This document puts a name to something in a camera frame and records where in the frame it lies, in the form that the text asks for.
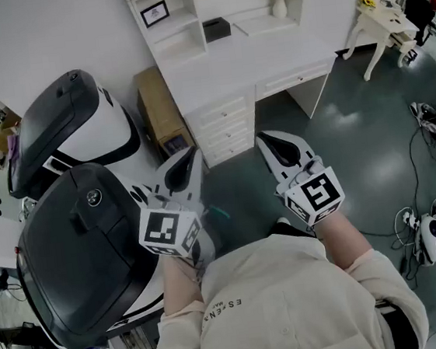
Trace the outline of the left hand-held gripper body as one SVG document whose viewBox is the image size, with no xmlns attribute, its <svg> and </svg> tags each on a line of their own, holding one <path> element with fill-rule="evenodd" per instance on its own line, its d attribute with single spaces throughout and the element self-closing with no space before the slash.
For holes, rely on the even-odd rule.
<svg viewBox="0 0 436 349">
<path fill-rule="evenodd" d="M 133 187 L 132 194 L 141 207 L 138 241 L 146 250 L 180 258 L 213 253 L 211 237 L 201 221 L 201 183 L 171 197 L 152 193 L 145 186 Z"/>
</svg>

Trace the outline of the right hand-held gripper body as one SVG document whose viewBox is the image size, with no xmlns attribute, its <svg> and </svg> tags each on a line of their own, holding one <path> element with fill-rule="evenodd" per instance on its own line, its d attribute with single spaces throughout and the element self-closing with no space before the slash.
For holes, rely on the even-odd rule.
<svg viewBox="0 0 436 349">
<path fill-rule="evenodd" d="M 275 192 L 308 227 L 334 213 L 345 198 L 333 168 L 325 167 L 318 155 L 280 182 Z"/>
</svg>

